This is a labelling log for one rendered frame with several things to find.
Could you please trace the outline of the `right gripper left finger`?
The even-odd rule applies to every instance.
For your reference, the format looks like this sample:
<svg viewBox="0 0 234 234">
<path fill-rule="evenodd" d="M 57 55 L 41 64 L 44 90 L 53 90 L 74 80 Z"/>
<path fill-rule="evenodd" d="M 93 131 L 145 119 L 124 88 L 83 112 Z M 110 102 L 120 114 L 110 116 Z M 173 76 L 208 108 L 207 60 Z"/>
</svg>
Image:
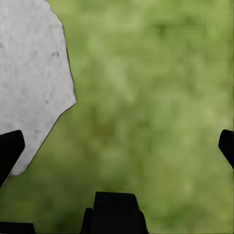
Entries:
<svg viewBox="0 0 234 234">
<path fill-rule="evenodd" d="M 25 148 L 21 130 L 0 135 L 0 188 Z"/>
</svg>

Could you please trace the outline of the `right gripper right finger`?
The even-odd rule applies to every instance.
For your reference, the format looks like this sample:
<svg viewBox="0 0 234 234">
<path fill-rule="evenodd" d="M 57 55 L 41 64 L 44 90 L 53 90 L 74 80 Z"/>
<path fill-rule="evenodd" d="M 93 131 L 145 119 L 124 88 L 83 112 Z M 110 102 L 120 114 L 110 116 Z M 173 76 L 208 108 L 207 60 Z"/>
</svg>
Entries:
<svg viewBox="0 0 234 234">
<path fill-rule="evenodd" d="M 223 130 L 218 146 L 234 169 L 234 132 Z"/>
</svg>

